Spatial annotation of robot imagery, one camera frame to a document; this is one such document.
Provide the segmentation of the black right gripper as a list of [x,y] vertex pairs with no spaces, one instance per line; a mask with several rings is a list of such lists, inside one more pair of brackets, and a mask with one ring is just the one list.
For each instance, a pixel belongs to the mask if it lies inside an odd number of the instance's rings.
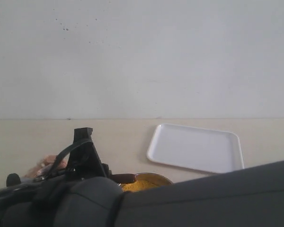
[[0,227],[52,227],[59,203],[69,185],[65,177],[17,182],[10,174],[0,189]]

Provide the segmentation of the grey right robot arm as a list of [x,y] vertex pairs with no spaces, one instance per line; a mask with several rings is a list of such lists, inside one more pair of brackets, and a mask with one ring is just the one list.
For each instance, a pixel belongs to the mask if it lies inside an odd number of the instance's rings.
[[140,192],[94,177],[1,207],[0,227],[284,227],[284,161]]

